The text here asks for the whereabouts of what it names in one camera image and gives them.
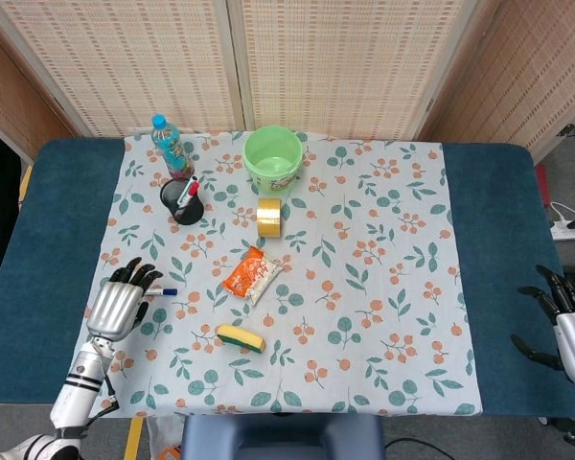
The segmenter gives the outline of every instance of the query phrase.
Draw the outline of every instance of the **blue bottle cap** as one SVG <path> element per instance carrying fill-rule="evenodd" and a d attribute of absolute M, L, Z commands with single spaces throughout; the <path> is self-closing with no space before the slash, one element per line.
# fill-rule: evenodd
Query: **blue bottle cap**
<path fill-rule="evenodd" d="M 164 129 L 166 127 L 166 118 L 161 113 L 156 113 L 153 115 L 151 122 L 153 123 L 153 127 L 155 129 Z"/>

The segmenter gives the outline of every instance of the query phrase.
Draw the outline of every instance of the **plastic water bottle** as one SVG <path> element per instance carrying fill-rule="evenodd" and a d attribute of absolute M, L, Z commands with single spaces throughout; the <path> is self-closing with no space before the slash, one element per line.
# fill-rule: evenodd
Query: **plastic water bottle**
<path fill-rule="evenodd" d="M 151 140 L 162 153 L 169 173 L 175 179 L 189 179 L 194 173 L 194 168 L 185 155 L 179 130 L 172 123 L 168 123 L 161 113 L 153 115 L 151 122 L 153 123 Z"/>

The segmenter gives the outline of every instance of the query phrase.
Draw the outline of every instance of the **blue pen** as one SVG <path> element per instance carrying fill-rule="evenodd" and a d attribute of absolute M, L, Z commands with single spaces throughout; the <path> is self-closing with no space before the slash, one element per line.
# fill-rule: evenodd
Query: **blue pen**
<path fill-rule="evenodd" d="M 145 295 L 176 295 L 176 289 L 162 289 L 161 287 L 152 288 L 147 289 Z"/>

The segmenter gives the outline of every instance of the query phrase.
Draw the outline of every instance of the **black pen holder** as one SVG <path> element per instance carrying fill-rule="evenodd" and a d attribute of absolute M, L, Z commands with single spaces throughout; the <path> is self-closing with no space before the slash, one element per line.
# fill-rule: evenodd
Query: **black pen holder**
<path fill-rule="evenodd" d="M 190 197 L 190 200 L 183 207 L 177 205 L 188 180 L 173 179 L 169 180 L 160 190 L 160 200 L 162 204 L 171 211 L 174 220 L 181 225 L 192 225 L 202 219 L 204 214 L 204 205 L 198 194 Z"/>

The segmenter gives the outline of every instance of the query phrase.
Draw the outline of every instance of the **white cable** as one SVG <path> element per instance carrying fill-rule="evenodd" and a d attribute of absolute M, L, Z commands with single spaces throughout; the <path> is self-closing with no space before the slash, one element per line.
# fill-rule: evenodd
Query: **white cable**
<path fill-rule="evenodd" d="M 558 211 L 556 206 L 562 206 L 563 208 L 565 208 L 565 210 L 570 211 L 571 213 L 575 214 L 575 210 L 572 208 L 569 208 L 565 204 L 559 203 L 558 201 L 551 201 L 549 203 L 549 207 L 552 208 L 554 211 L 556 211 L 556 214 L 558 214 L 558 216 L 560 216 L 561 220 L 566 220 L 566 218 L 564 218 L 564 216 L 560 213 L 560 211 Z"/>

